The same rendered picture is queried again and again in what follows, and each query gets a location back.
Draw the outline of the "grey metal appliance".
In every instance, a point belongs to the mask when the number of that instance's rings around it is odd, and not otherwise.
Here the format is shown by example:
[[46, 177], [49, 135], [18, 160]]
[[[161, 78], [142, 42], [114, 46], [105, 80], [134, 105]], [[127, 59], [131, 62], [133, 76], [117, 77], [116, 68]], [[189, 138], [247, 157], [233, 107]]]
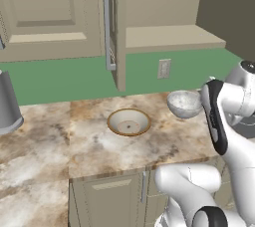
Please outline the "grey metal appliance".
[[0, 135], [15, 131], [23, 122], [9, 73], [0, 70]]

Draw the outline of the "grey wall socket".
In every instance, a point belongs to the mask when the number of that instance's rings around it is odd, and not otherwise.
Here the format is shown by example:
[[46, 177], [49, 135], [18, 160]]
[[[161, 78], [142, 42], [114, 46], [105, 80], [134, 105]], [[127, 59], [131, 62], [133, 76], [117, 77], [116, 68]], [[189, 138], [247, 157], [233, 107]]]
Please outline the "grey wall socket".
[[169, 78], [171, 59], [163, 59], [158, 62], [157, 77], [159, 79]]

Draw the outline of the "white marbled bowl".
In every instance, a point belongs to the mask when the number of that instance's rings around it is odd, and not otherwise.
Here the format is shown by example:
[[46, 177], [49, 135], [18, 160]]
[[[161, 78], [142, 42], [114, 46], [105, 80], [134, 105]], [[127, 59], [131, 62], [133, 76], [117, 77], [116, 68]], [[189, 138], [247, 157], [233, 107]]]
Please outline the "white marbled bowl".
[[192, 118], [202, 110], [200, 93], [191, 91], [175, 91], [167, 96], [169, 110], [179, 118]]

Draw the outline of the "beige bowl with brown rim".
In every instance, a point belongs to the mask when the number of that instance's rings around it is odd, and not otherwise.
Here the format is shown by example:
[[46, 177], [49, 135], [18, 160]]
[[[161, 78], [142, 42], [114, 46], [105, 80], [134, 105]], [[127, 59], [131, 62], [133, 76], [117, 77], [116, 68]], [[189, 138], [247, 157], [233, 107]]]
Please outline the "beige bowl with brown rim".
[[120, 109], [109, 115], [107, 125], [118, 135], [137, 136], [150, 129], [151, 119], [147, 113], [137, 109]]

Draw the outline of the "beige wall cabinet with shelf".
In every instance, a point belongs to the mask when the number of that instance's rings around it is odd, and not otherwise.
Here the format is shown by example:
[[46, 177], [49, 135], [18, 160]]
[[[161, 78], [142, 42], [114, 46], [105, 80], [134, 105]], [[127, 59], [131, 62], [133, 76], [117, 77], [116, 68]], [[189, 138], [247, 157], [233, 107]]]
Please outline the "beige wall cabinet with shelf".
[[226, 42], [196, 24], [200, 0], [126, 0], [129, 53], [223, 48]]

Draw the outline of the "beige wall cabinet door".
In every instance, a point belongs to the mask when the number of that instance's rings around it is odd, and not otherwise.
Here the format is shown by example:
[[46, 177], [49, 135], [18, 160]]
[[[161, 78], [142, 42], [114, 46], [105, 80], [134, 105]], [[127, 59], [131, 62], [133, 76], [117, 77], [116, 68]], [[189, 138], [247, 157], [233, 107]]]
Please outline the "beige wall cabinet door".
[[112, 72], [119, 92], [126, 90], [126, 0], [110, 0], [111, 60], [116, 64]]
[[0, 62], [102, 53], [100, 0], [0, 0]]

